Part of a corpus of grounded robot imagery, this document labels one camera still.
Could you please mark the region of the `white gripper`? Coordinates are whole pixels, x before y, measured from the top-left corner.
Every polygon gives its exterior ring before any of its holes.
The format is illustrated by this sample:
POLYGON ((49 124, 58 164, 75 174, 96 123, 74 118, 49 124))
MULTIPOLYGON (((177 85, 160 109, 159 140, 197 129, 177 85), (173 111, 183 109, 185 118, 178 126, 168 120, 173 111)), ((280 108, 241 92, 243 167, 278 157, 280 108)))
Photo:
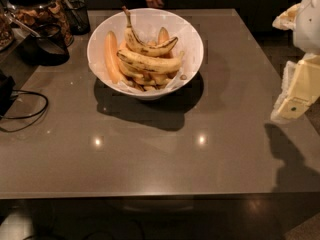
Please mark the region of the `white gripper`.
POLYGON ((288 61, 283 71, 271 120, 284 124, 301 117, 320 97, 320 56, 315 55, 320 54, 320 0, 302 0, 277 16, 272 26, 294 30, 294 45, 307 53, 297 63, 288 61))

